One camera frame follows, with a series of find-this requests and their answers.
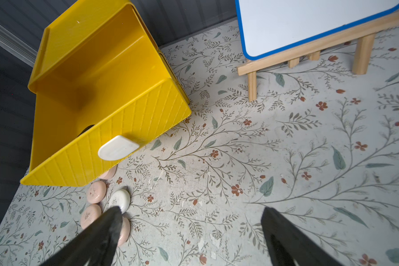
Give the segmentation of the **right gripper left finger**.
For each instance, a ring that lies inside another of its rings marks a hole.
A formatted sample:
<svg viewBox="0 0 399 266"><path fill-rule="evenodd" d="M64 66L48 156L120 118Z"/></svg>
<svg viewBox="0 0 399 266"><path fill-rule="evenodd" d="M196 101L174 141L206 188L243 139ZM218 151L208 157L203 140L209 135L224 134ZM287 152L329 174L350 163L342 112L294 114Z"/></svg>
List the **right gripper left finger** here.
<svg viewBox="0 0 399 266"><path fill-rule="evenodd" d="M110 266L112 265L123 217L119 207L104 212L56 254L44 266Z"/></svg>

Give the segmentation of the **yellow three-drawer cabinet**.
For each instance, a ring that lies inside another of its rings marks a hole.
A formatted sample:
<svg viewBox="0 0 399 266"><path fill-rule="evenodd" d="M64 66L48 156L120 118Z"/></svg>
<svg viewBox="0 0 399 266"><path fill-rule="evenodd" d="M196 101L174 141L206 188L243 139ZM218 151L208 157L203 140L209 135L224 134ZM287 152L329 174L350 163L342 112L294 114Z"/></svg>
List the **yellow three-drawer cabinet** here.
<svg viewBox="0 0 399 266"><path fill-rule="evenodd" d="M77 1L44 30L28 87L39 114L107 116L174 77L130 1Z"/></svg>

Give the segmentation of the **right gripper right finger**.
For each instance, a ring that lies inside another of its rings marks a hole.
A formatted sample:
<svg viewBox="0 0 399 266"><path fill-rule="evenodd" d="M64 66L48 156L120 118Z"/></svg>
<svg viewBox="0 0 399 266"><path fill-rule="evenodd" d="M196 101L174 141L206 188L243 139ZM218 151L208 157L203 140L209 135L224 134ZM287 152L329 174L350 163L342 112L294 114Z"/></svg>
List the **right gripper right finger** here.
<svg viewBox="0 0 399 266"><path fill-rule="evenodd" d="M276 209L266 207L260 223L272 265L340 265Z"/></svg>

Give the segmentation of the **black earphone case bottom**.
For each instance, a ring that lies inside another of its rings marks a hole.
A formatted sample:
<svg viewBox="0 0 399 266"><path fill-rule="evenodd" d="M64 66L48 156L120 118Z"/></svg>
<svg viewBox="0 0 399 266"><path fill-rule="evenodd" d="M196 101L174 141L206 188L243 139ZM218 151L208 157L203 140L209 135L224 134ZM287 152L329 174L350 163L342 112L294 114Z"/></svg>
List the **black earphone case bottom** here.
<svg viewBox="0 0 399 266"><path fill-rule="evenodd" d="M91 129L94 125L89 125L87 126L78 136L83 135L85 132L87 132L89 129Z"/></svg>

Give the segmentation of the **yellow top drawer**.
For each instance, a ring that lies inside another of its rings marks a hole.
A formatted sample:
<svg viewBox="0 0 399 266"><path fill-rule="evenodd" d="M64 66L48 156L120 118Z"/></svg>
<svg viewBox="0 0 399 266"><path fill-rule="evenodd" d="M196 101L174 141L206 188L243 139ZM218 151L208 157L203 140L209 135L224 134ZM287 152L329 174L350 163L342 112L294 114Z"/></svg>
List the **yellow top drawer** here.
<svg viewBox="0 0 399 266"><path fill-rule="evenodd" d="M29 172L21 184L85 186L189 117L189 102L175 76L107 116L35 110Z"/></svg>

